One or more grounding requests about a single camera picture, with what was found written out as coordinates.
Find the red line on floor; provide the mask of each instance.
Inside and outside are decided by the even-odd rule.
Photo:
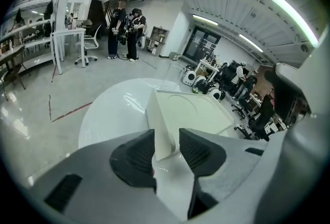
[[[49,117],[50,117],[51,120],[52,120],[51,96],[50,96],[50,95],[49,95],[48,105],[49,105]]]
[[[53,79],[54,79],[54,76],[55,76],[56,67],[57,67],[57,64],[55,64],[55,67],[54,67],[54,72],[53,72],[53,77],[52,77],[52,82],[51,83],[53,83]]]
[[[85,104],[85,105],[83,105],[83,106],[81,106],[81,107],[79,107],[79,108],[77,108],[77,109],[74,109],[73,111],[69,111],[67,114],[62,115],[62,116],[59,116],[57,119],[53,120],[52,122],[55,122],[55,121],[58,120],[58,119],[62,119],[62,118],[64,118],[64,117],[68,116],[69,114],[72,114],[72,113],[74,113],[74,112],[76,112],[76,111],[78,111],[78,110],[80,110],[80,109],[82,109],[82,108],[84,108],[84,107],[87,107],[87,106],[91,105],[92,103],[93,103],[93,102],[87,103],[87,104]]]

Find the glass door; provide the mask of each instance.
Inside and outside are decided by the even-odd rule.
[[[183,55],[199,63],[207,53],[211,53],[215,49],[219,40],[220,36],[217,34],[195,27]]]

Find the staircase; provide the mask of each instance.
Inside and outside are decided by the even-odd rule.
[[[102,23],[102,31],[103,33],[106,32],[106,26],[107,22],[104,17],[104,11],[103,11],[103,6],[102,2],[98,0],[92,0],[89,12],[88,12],[88,19],[90,19],[93,23],[93,25]]]

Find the gray concrete floor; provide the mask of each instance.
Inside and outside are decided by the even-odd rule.
[[[85,69],[81,68],[81,63],[74,64],[79,55],[75,47],[67,45],[66,51],[65,61],[61,63],[62,75],[56,70],[53,79],[54,65],[51,62],[37,66],[30,71],[31,76],[27,73],[22,76],[26,90],[16,82],[16,85],[6,87],[9,101],[3,94],[0,97],[2,154],[8,168],[24,186],[28,186],[29,177],[38,178],[68,153],[77,150],[80,125],[88,107],[53,122],[56,118],[93,102],[100,93],[119,82],[134,78],[162,79],[172,62],[144,50],[136,62],[108,60],[106,38],[100,41],[99,49],[89,50],[89,54],[98,56],[98,60],[91,61]],[[126,47],[120,46],[119,54],[124,53]],[[182,83],[180,89],[191,91]],[[227,133],[239,138],[242,135],[234,130],[234,126],[242,122],[232,112],[232,103],[228,96],[222,101],[234,118],[234,125]]]

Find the fluorescent light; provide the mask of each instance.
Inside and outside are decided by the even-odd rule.
[[[263,52],[259,46],[257,46],[255,43],[253,43],[252,41],[250,41],[249,39],[247,39],[245,36],[243,35],[239,35],[239,37],[243,38],[244,40],[248,41],[250,44],[252,44],[256,49],[258,49],[260,52]]]
[[[318,47],[319,42],[311,30],[311,28],[308,26],[308,24],[305,22],[305,20],[300,16],[299,13],[285,0],[272,0],[277,5],[279,5],[285,12],[287,12],[288,15],[291,16],[291,18],[299,25],[299,27],[302,29],[310,43],[313,47]]]
[[[193,16],[194,18],[197,18],[197,19],[203,20],[203,21],[208,22],[208,23],[210,23],[210,24],[218,25],[218,23],[216,23],[216,22],[214,22],[214,21],[211,21],[211,20],[209,20],[209,19],[206,19],[206,18],[200,17],[200,16],[198,16],[198,15],[193,14],[192,16]]]

